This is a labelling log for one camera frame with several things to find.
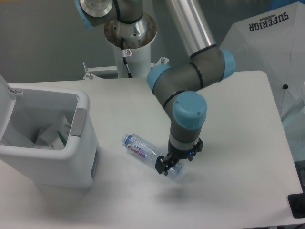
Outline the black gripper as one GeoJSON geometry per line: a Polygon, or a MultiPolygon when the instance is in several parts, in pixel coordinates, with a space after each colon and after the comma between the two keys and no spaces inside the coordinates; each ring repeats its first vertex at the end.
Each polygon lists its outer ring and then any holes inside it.
{"type": "Polygon", "coordinates": [[[191,143],[186,150],[178,149],[169,141],[168,142],[168,154],[167,156],[159,156],[155,162],[155,169],[159,174],[165,176],[178,176],[181,172],[181,164],[179,163],[182,159],[193,160],[193,157],[203,149],[203,141],[198,138],[196,144],[191,143]]]}

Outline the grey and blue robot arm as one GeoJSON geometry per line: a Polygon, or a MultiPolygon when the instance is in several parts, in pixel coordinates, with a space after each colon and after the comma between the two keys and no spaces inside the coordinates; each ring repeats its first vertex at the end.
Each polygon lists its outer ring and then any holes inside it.
{"type": "Polygon", "coordinates": [[[167,1],[190,57],[177,69],[164,63],[151,67],[150,45],[157,28],[141,0],[77,0],[75,5],[87,27],[104,26],[118,77],[145,77],[171,120],[168,153],[155,162],[158,173],[167,174],[182,159],[192,160],[203,147],[199,135],[207,112],[198,91],[231,76],[236,66],[233,55],[217,47],[199,2],[167,1]]]}

